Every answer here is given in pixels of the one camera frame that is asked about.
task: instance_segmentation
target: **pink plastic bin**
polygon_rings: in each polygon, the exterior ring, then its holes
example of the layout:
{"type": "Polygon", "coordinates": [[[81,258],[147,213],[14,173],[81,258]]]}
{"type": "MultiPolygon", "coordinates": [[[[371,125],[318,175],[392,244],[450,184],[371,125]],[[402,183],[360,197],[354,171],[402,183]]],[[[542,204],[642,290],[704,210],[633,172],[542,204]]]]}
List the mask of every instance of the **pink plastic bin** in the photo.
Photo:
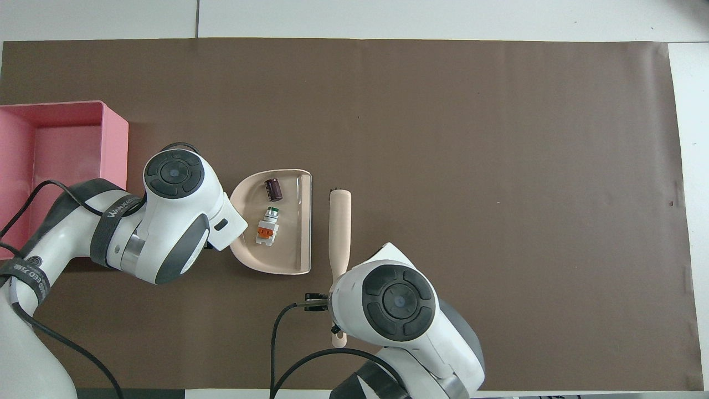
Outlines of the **pink plastic bin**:
{"type": "MultiPolygon", "coordinates": [[[[125,188],[128,122],[103,102],[0,106],[0,229],[43,180],[73,185],[102,177],[125,188]]],[[[2,241],[22,247],[61,193],[42,189],[2,241]]],[[[0,248],[0,259],[12,255],[0,248]]]]}

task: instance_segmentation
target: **wooden handle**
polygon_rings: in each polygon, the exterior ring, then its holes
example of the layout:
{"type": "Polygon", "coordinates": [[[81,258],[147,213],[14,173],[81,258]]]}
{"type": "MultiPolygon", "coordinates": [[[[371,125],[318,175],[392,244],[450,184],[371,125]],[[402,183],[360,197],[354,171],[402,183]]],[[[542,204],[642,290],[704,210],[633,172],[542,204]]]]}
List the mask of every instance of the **wooden handle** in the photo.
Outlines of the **wooden handle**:
{"type": "MultiPolygon", "coordinates": [[[[333,190],[330,193],[330,267],[333,270],[333,284],[347,272],[350,264],[350,242],[352,237],[352,193],[347,190],[333,190]]],[[[344,332],[333,334],[333,346],[343,348],[347,344],[344,332]]]]}

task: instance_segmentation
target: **brown backdrop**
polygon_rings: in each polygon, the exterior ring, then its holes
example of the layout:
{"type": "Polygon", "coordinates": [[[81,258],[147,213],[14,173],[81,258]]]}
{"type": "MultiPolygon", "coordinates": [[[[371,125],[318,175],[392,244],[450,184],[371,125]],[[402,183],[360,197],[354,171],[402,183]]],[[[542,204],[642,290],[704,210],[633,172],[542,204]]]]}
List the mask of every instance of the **brown backdrop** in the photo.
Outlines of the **brown backdrop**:
{"type": "MultiPolygon", "coordinates": [[[[135,193],[172,141],[198,146],[229,193],[261,170],[313,173],[308,275],[209,251],[160,287],[81,264],[58,280],[38,318],[124,386],[266,388],[274,317],[330,285],[328,191],[344,187],[352,263],[386,241],[403,250],[479,334],[483,388],[702,388],[664,44],[5,44],[3,104],[88,99],[130,122],[135,193]]],[[[279,370],[328,347],[329,323],[286,316],[279,370]]],[[[78,386],[107,386],[48,345],[78,386]]],[[[331,388],[359,364],[322,359],[289,386],[331,388]]]]}

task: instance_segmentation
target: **capacitor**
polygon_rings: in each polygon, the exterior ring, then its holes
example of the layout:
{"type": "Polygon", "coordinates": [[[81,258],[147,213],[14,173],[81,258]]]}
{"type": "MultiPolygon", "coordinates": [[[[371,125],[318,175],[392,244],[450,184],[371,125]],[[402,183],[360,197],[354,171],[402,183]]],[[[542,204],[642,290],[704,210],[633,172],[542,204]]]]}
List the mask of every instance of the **capacitor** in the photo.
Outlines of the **capacitor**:
{"type": "Polygon", "coordinates": [[[268,199],[270,202],[276,202],[283,199],[281,185],[278,183],[278,179],[269,179],[264,183],[266,184],[266,192],[268,192],[268,199]]]}

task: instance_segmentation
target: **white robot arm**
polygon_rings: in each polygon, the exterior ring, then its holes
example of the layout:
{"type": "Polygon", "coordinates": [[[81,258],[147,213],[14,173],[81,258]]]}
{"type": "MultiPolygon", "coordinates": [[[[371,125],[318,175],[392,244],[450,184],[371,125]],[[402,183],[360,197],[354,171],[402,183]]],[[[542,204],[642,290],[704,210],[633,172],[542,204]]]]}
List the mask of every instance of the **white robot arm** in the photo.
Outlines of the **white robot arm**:
{"type": "MultiPolygon", "coordinates": [[[[414,399],[467,399],[483,383],[477,336],[437,296],[428,279],[393,244],[386,244],[334,284],[328,308],[347,334],[384,348],[414,399]]],[[[405,398],[382,368],[367,362],[332,399],[405,398]]]]}
{"type": "Polygon", "coordinates": [[[15,277],[0,288],[0,398],[76,398],[59,361],[11,308],[17,303],[32,315],[69,260],[90,256],[162,284],[185,273],[207,243],[222,250],[246,229],[211,166],[195,152],[161,151],[145,166],[143,182],[145,201],[102,179],[71,187],[101,216],[62,194],[23,256],[3,265],[15,277]]]}

